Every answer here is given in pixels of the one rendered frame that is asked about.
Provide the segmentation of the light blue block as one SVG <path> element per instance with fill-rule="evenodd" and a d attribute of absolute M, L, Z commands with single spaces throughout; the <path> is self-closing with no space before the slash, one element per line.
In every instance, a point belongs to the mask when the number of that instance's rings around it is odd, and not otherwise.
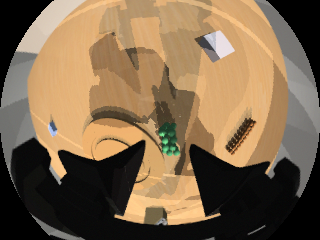
<path fill-rule="evenodd" d="M 53 123 L 53 121 L 49 121 L 48 127 L 49 127 L 49 131 L 51 131 L 52 137 L 55 137 L 57 133 L 57 128 L 55 127 L 55 123 Z"/>

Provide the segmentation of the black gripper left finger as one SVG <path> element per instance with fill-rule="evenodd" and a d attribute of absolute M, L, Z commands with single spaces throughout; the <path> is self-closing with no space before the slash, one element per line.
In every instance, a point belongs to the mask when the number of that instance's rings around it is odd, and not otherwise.
<path fill-rule="evenodd" d="M 72 173 L 85 183 L 95 185 L 103 191 L 108 203 L 115 209 L 117 216 L 127 211 L 129 197 L 135 187 L 137 175 L 144 159 L 145 140 L 137 141 L 124 151 L 105 157 L 103 160 L 92 160 L 75 155 L 71 151 L 57 151 L 65 172 Z"/>

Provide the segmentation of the white cube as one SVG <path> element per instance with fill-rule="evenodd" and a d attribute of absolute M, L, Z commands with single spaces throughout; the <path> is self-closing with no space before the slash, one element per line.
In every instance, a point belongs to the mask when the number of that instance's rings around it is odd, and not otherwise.
<path fill-rule="evenodd" d="M 208 33 L 207 36 L 201 37 L 199 44 L 201 48 L 204 48 L 204 51 L 207 52 L 212 63 L 216 63 L 216 60 L 219 61 L 219 59 L 223 59 L 224 56 L 231 55 L 232 52 L 235 52 L 235 49 L 233 49 L 227 37 L 220 31 Z"/>

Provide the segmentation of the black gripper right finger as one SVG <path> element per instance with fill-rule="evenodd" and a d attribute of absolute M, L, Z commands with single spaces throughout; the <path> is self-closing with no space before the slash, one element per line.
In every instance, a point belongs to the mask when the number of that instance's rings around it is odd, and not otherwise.
<path fill-rule="evenodd" d="M 271 165 L 271 161 L 263 161 L 248 167 L 233 167 L 196 144 L 189 145 L 188 152 L 205 217 L 217 215 L 219 209 L 227 204 L 248 180 L 265 173 Z"/>

